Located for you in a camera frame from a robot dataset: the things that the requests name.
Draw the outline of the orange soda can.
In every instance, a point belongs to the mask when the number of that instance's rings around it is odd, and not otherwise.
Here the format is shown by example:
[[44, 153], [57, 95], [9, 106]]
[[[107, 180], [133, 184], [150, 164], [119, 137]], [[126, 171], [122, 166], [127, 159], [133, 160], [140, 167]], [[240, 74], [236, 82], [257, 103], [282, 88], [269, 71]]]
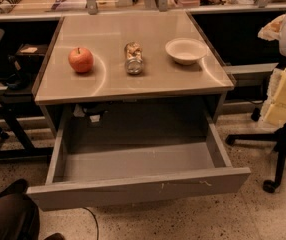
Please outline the orange soda can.
[[124, 48], [125, 70], [130, 75], [138, 75], [143, 70], [142, 48], [136, 42], [127, 43]]

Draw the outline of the open grey top drawer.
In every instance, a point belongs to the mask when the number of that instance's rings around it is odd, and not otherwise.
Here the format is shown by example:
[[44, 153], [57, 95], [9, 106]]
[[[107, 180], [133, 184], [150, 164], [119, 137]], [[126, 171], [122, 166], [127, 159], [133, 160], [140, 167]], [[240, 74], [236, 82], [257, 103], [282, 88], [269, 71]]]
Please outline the open grey top drawer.
[[28, 195], [43, 210], [133, 204], [233, 193], [250, 175], [235, 168], [207, 116], [92, 124], [64, 116], [46, 182]]

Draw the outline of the black office chair right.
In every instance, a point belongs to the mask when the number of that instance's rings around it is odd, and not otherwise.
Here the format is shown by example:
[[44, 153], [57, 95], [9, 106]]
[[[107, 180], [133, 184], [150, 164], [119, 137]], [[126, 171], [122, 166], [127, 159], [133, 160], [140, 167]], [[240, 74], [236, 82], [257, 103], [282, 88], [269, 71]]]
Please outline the black office chair right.
[[[276, 68], [284, 70], [286, 68], [286, 64], [282, 65], [279, 63]], [[286, 123], [282, 127], [276, 127], [272, 133], [231, 134], [227, 136], [225, 142], [228, 145], [233, 145], [236, 140], [275, 142], [274, 151], [278, 154], [275, 179], [265, 180], [263, 183], [264, 191], [274, 193], [275, 190], [281, 185], [286, 162]]]

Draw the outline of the white bowl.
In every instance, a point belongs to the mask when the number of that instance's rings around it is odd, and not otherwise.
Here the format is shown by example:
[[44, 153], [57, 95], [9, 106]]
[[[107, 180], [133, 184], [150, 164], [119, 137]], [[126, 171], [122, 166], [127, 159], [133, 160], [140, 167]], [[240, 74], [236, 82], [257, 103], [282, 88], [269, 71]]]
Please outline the white bowl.
[[165, 45], [165, 50], [180, 65], [193, 65], [207, 55], [207, 46], [191, 38], [173, 39]]

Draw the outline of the grey metal cabinet desk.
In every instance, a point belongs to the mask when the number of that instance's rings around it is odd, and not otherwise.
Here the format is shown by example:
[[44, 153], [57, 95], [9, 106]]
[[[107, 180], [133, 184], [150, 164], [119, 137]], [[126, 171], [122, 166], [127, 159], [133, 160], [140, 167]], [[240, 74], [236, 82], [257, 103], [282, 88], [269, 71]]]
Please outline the grey metal cabinet desk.
[[53, 132], [63, 104], [223, 96], [234, 88], [184, 11], [66, 16], [39, 77], [35, 102]]

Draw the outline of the red apple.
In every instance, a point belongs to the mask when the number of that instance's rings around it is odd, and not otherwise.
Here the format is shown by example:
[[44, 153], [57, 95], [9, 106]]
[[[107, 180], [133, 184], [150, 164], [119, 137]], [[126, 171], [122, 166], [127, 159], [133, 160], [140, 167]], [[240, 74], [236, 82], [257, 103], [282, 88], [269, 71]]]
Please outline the red apple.
[[94, 57], [87, 48], [77, 47], [70, 51], [68, 62], [75, 72], [87, 73], [92, 70]]

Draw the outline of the black box with label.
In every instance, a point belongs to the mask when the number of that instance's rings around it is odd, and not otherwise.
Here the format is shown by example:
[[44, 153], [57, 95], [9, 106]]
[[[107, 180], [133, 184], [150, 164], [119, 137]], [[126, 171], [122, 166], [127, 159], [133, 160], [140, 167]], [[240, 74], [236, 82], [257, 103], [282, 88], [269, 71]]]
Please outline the black box with label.
[[22, 44], [15, 53], [15, 57], [23, 70], [37, 73], [47, 49], [47, 44]]

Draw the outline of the person's dark trouser leg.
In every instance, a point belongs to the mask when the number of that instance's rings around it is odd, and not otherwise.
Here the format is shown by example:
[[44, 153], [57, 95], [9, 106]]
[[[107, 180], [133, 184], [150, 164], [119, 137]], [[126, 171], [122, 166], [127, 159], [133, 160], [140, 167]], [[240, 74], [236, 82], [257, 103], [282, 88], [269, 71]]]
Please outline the person's dark trouser leg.
[[27, 188], [28, 182], [18, 179], [0, 192], [0, 240], [39, 240], [39, 209]]

